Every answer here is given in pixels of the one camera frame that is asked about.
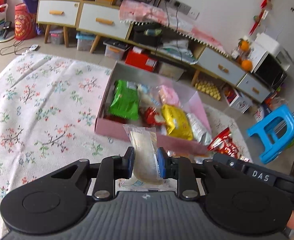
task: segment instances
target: blue plastic stool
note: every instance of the blue plastic stool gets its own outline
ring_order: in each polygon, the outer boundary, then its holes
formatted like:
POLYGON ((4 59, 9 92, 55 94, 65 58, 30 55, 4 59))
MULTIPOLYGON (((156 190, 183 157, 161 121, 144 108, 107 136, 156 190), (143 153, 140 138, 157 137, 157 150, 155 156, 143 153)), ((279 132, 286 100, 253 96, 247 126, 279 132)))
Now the blue plastic stool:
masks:
POLYGON ((282 105, 263 120, 247 129, 247 133, 249 136, 258 134, 260 137, 265 147, 265 151, 260 155, 260 160, 263 164, 267 164, 274 160, 294 138, 294 117, 288 107, 282 105), (283 120, 286 123, 287 130, 281 138, 278 138, 274 128, 283 120), (274 143, 270 141, 268 135, 272 137, 274 143))

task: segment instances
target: metal screw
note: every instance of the metal screw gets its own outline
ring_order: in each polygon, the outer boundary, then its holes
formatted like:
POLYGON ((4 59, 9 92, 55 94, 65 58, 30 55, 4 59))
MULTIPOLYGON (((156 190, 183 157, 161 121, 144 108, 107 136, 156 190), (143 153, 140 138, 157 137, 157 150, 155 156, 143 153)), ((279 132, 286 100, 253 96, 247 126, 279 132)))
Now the metal screw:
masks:
POLYGON ((94 196, 99 199, 108 198, 110 193, 106 190, 98 190, 95 192, 94 196))
POLYGON ((183 191, 183 197, 184 198, 194 198, 194 197, 197 197, 197 196, 198 196, 197 191, 195 191, 193 189, 188 189, 188 190, 183 191))

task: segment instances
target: red bucket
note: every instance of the red bucket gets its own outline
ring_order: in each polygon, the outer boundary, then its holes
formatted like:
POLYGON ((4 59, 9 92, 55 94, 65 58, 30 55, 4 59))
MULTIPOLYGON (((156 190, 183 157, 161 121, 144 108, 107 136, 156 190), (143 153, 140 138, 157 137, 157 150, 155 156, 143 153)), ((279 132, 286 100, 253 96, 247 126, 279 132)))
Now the red bucket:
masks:
POLYGON ((24 3, 15 6, 15 36, 17 41, 29 40, 37 36, 37 14, 31 14, 24 3))

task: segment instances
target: white drawer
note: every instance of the white drawer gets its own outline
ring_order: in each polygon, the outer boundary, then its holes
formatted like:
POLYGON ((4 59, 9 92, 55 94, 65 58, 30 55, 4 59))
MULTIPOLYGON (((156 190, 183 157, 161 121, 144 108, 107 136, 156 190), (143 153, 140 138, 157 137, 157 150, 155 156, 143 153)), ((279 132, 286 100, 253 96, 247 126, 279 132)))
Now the white drawer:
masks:
POLYGON ((37 21, 75 26, 78 8, 78 2, 40 0, 37 21))
POLYGON ((209 48, 203 51, 197 64, 234 85, 245 75, 241 68, 209 48))
POLYGON ((125 39, 129 24, 120 22, 117 9, 85 3, 78 28, 125 39))
POLYGON ((264 87, 263 84, 253 78, 250 74, 246 74, 238 84, 237 88, 249 94, 260 103, 270 94, 269 89, 264 87))

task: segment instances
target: wall socket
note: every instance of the wall socket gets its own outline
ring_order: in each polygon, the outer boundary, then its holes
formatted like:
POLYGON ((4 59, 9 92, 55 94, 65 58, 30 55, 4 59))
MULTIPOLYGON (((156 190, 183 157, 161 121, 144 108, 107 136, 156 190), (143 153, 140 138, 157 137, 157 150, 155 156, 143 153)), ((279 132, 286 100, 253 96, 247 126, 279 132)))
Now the wall socket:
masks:
POLYGON ((193 20, 196 20, 197 16, 199 15, 199 11, 196 11, 194 8, 191 8, 189 5, 184 4, 177 0, 164 0, 163 1, 166 6, 177 9, 179 12, 187 15, 193 20))

